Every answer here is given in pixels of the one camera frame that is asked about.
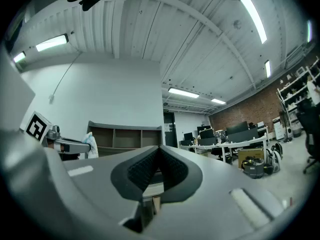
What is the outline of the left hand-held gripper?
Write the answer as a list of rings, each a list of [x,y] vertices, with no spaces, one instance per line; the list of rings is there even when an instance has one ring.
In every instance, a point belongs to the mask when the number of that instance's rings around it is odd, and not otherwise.
[[[48,141],[50,143],[56,140],[56,150],[63,154],[81,154],[88,153],[91,150],[91,146],[81,141],[60,138],[60,127],[53,125],[42,114],[34,111],[31,115],[25,132],[38,140],[43,147],[48,147]]]

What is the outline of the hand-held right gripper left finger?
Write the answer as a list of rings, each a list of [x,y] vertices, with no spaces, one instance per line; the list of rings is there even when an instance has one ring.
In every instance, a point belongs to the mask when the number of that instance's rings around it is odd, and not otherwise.
[[[143,221],[143,193],[158,169],[159,146],[64,162],[67,178],[61,198],[81,216],[100,213],[117,224]]]

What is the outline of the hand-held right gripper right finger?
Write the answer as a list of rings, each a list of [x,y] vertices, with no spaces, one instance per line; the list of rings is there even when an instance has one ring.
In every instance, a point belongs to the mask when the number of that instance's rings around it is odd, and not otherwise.
[[[161,205],[150,234],[278,234],[284,209],[277,198],[236,167],[170,148],[202,172],[202,182],[183,202]]]

